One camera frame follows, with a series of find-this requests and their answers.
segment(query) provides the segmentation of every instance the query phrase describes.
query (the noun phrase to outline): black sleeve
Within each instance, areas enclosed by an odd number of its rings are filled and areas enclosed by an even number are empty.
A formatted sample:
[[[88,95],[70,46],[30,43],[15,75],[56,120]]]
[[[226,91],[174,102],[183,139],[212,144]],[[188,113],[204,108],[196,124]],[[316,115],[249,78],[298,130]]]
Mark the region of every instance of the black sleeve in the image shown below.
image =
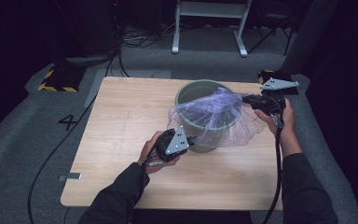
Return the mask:
[[[283,223],[338,223],[331,199],[303,153],[282,163]]]
[[[78,223],[127,224],[144,177],[147,185],[150,179],[141,165],[132,163],[112,185],[98,193]]]

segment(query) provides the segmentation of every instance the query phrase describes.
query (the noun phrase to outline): white stand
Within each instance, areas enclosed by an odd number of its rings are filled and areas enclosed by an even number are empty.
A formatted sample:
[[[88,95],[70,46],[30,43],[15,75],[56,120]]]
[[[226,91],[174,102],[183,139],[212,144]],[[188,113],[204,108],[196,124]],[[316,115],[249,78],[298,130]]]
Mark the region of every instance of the white stand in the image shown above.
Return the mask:
[[[172,53],[179,52],[180,39],[180,16],[200,16],[200,17],[221,17],[241,19],[240,28],[234,31],[238,48],[242,57],[246,57],[248,52],[243,45],[241,35],[252,0],[247,0],[245,4],[223,4],[223,3],[204,3],[204,2],[186,2],[177,0],[175,15],[175,34],[173,36]]]

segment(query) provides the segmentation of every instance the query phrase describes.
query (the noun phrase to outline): person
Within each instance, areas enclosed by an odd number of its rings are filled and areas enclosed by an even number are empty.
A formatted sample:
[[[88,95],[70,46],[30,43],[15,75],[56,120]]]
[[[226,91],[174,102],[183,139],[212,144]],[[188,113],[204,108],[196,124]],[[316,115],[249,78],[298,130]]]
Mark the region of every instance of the person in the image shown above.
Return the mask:
[[[286,99],[283,110],[285,123],[281,132],[283,223],[338,223],[331,199],[313,172],[295,134],[295,113]],[[273,134],[277,127],[270,116],[260,110],[256,115],[264,120]],[[123,223],[131,221],[131,213],[140,191],[144,171],[142,163],[162,132],[156,132],[145,142],[137,162],[125,169],[107,188],[101,190],[78,223]],[[149,175],[166,166],[174,166],[179,157],[158,166],[146,166],[145,183]]]

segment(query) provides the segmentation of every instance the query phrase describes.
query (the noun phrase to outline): table top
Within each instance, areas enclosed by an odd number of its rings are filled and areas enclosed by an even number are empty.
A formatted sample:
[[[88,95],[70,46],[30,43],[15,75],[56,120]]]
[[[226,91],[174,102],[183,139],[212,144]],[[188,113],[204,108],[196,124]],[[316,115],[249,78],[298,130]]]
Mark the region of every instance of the table top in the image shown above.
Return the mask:
[[[89,206],[132,162],[145,141],[165,131],[179,89],[191,80],[105,77],[83,133],[61,202]],[[257,83],[221,82],[260,93]],[[268,128],[244,147],[188,151],[173,167],[150,175],[137,208],[268,210],[276,188],[274,137]],[[276,209],[282,210],[281,199]]]

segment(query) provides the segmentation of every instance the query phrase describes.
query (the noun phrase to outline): plastic bag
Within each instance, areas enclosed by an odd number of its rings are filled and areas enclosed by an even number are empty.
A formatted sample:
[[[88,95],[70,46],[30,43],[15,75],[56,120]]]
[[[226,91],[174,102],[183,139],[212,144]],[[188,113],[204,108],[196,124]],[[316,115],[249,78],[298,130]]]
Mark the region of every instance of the plastic bag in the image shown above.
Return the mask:
[[[196,137],[196,145],[204,147],[245,146],[267,124],[254,110],[242,102],[241,96],[225,88],[211,95],[174,106],[168,127],[184,126],[187,136]]]

